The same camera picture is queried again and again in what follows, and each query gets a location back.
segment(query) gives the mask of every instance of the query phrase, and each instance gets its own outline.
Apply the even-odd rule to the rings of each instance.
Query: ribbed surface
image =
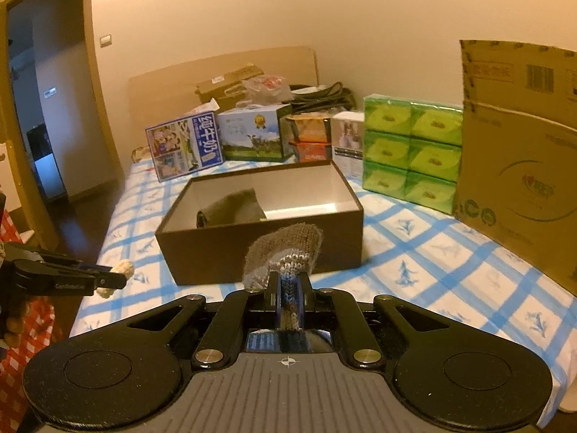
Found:
[[[375,373],[335,353],[243,353],[230,368],[193,377],[165,412],[127,428],[142,433],[440,433],[393,396]],[[40,432],[49,433],[50,428]]]

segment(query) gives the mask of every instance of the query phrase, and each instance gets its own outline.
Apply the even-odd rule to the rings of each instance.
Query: open storage box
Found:
[[[197,228],[200,209],[250,188],[267,220]],[[177,285],[230,283],[241,281],[246,252],[257,238],[294,223],[322,229],[315,272],[360,266],[363,215],[333,162],[272,166],[192,178],[156,237]]]

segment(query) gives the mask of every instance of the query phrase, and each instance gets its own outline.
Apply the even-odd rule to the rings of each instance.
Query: silver bolt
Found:
[[[222,360],[224,355],[219,350],[213,350],[212,348],[207,348],[206,350],[197,351],[194,354],[194,358],[200,363],[217,363]]]
[[[355,351],[353,358],[359,363],[377,363],[381,359],[381,354],[377,350],[363,349]]]

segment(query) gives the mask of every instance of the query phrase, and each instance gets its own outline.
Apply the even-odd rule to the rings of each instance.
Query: green tissue package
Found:
[[[410,135],[412,119],[413,110],[410,101],[381,95],[370,95],[365,98],[365,129]]]
[[[365,159],[380,165],[409,168],[411,139],[378,131],[365,132]]]
[[[457,181],[461,148],[426,140],[411,139],[409,170],[439,179]]]
[[[451,214],[457,184],[448,180],[409,171],[405,186],[405,200]]]
[[[405,197],[405,182],[407,172],[391,166],[378,165],[365,161],[363,170],[362,186],[368,191],[391,197]]]
[[[463,144],[463,110],[455,107],[413,103],[412,137]]]

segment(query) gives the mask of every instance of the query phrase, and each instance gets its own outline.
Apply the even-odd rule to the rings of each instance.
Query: door frame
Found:
[[[54,250],[58,245],[58,234],[48,215],[40,191],[28,165],[26,150],[20,126],[16,117],[12,83],[10,76],[10,57],[8,54],[8,11],[24,0],[5,0],[0,2],[0,143],[11,140],[13,148],[13,161],[10,163],[14,183],[18,191],[24,216],[38,236],[42,247]],[[88,67],[92,80],[94,99],[100,125],[105,137],[105,144],[112,161],[116,179],[120,182],[124,179],[122,166],[114,138],[110,128],[108,115],[100,84],[100,75],[96,62],[96,46],[94,43],[94,28],[92,24],[92,0],[83,0],[84,11],[84,41],[88,55]]]

